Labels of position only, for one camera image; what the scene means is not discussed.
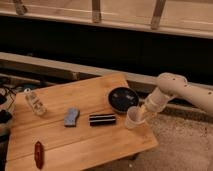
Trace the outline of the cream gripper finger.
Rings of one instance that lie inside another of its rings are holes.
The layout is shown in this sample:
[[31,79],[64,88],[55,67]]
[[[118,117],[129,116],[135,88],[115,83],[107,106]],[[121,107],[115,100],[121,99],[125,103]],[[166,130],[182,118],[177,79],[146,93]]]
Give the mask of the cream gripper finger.
[[143,121],[148,116],[148,111],[144,105],[138,109],[138,120]]

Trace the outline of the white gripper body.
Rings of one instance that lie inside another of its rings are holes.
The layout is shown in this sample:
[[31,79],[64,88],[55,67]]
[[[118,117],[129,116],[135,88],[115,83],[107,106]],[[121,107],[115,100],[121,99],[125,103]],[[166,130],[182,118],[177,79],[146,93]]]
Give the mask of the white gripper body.
[[164,110],[167,103],[173,98],[173,95],[168,95],[159,88],[155,88],[154,91],[146,97],[144,105],[148,111],[159,113]]

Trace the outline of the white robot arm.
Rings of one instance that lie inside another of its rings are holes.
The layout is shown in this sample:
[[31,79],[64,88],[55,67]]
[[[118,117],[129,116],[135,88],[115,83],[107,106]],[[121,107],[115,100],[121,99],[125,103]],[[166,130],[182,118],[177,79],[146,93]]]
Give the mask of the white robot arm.
[[167,103],[176,97],[181,97],[207,114],[213,115],[213,90],[191,85],[184,76],[162,73],[156,79],[156,88],[138,109],[137,119],[145,121],[151,118],[163,111]]

